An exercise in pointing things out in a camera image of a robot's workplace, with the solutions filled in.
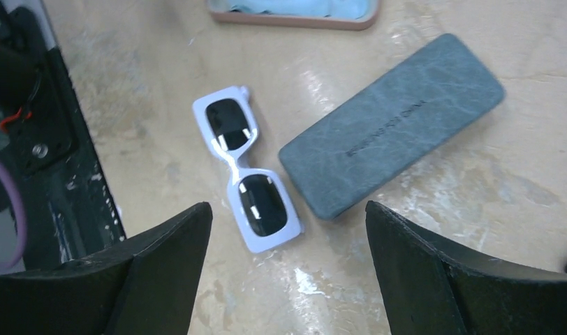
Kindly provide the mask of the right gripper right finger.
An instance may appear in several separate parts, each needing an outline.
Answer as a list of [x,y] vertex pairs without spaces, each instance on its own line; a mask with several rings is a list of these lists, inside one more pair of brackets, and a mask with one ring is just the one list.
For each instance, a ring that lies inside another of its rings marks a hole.
[[481,253],[378,202],[365,211],[393,334],[567,334],[567,274]]

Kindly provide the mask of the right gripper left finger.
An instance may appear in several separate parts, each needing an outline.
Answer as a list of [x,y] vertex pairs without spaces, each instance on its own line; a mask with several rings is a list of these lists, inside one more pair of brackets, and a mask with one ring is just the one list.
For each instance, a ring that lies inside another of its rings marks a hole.
[[56,269],[0,275],[0,334],[186,334],[212,219],[199,202]]

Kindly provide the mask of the white frame sunglasses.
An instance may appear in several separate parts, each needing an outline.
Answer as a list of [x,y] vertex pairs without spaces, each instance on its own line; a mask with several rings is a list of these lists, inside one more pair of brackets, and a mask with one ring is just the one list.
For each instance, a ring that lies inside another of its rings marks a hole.
[[248,88],[215,91],[195,100],[192,110],[209,151],[230,171],[226,192],[247,248],[261,253],[300,236],[304,226],[280,176],[248,163],[260,134]]

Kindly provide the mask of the grey glasses case green lining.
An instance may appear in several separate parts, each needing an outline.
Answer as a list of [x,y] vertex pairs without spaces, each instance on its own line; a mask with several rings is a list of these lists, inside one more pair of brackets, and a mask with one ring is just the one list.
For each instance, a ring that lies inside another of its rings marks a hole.
[[279,160],[313,214],[331,220],[504,96],[486,65],[445,33],[285,144]]

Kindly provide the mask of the pink glasses case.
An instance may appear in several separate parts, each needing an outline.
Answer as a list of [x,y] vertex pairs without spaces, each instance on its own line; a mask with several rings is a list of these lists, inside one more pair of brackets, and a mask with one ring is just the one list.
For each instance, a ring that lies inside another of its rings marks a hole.
[[362,31],[377,20],[381,1],[206,1],[216,22]]

